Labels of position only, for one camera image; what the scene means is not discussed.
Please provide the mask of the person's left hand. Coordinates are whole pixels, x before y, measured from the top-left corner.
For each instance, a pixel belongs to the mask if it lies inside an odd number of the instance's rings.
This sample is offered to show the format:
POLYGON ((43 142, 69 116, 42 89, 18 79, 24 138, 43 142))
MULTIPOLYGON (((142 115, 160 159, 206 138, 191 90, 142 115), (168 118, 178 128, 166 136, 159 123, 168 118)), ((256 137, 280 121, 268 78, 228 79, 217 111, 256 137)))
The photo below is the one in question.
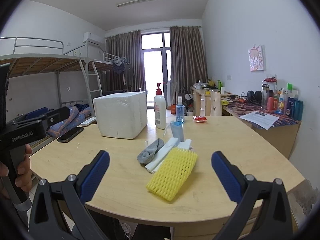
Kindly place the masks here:
MULTIPOLYGON (((24 192, 30 192, 32 188, 31 175, 32 171, 30 169, 30 155, 32 154, 32 149, 29 144, 25 146, 24 161, 21 162, 17 167, 17 172, 19 176, 15 180, 15 185, 21 188, 24 192)), ((9 174, 8 168, 1 163, 1 177, 5 177, 9 174)), ((10 199, 9 194, 5 188, 1 189, 1 196, 10 199)))

